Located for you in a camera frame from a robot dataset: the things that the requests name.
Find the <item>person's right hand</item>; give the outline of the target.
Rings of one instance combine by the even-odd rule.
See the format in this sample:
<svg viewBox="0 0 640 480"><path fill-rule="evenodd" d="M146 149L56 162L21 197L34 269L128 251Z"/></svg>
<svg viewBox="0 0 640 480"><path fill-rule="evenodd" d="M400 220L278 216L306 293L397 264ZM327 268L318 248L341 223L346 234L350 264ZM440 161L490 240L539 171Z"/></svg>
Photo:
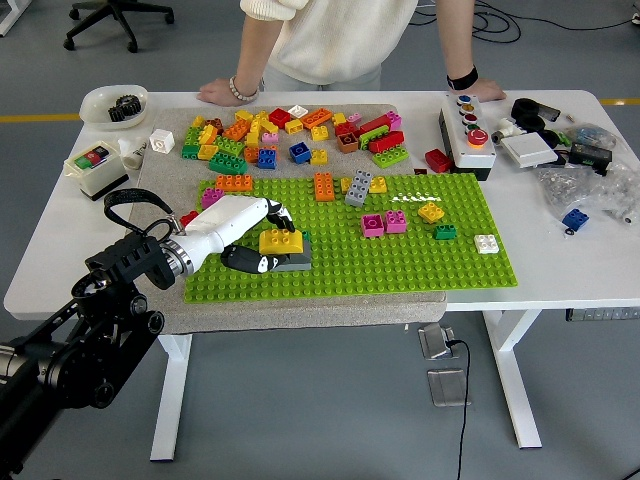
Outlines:
<svg viewBox="0 0 640 480"><path fill-rule="evenodd" d="M243 102L232 93L230 80L226 78L219 78L203 85L197 94L197 99L223 107L233 107L243 104Z"/></svg>

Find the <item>person's left hand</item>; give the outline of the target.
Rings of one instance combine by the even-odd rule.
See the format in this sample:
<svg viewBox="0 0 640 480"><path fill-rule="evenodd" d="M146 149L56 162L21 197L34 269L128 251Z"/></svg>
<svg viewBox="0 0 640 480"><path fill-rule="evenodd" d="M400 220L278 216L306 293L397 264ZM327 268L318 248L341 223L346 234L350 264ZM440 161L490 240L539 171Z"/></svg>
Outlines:
<svg viewBox="0 0 640 480"><path fill-rule="evenodd" d="M499 101L507 97L496 81L485 78L479 78L472 85L471 92L478 97L480 102Z"/></svg>

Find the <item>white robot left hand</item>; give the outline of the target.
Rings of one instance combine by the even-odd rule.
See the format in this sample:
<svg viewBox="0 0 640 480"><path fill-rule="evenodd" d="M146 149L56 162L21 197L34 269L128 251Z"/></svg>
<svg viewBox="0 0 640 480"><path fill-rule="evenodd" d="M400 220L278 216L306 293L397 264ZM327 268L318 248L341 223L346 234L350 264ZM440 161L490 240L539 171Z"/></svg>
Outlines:
<svg viewBox="0 0 640 480"><path fill-rule="evenodd" d="M197 272L210 254L218 254L224 266L250 274L262 274L287 264L288 255L263 255L235 244L263 219L280 229L295 231L291 215L279 202L262 197L223 196L192 220L183 235L170 238L178 245L176 253L183 272Z"/></svg>

